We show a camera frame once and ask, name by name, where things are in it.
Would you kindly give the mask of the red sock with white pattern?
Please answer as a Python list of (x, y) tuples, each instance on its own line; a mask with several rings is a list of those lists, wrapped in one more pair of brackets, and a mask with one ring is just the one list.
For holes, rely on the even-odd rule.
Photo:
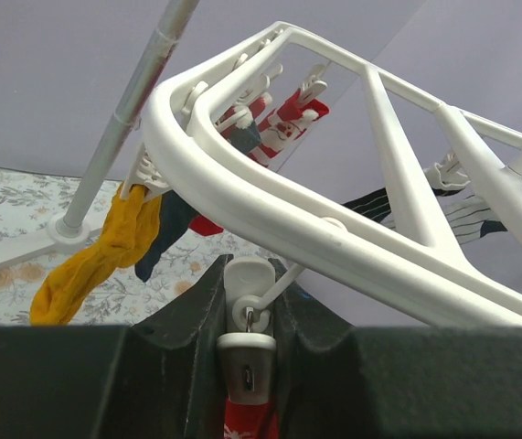
[(224, 434), (226, 439), (278, 439), (276, 401), (244, 405), (226, 399)]

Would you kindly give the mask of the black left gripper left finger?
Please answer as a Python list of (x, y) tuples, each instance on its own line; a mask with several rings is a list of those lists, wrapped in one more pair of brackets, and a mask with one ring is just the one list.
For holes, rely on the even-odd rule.
[(133, 326), (0, 327), (0, 438), (220, 438), (228, 260)]

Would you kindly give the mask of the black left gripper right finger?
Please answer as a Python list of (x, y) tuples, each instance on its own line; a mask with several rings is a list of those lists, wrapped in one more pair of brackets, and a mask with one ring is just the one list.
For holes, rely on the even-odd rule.
[(354, 327), (274, 304), (283, 438), (522, 438), (522, 328)]

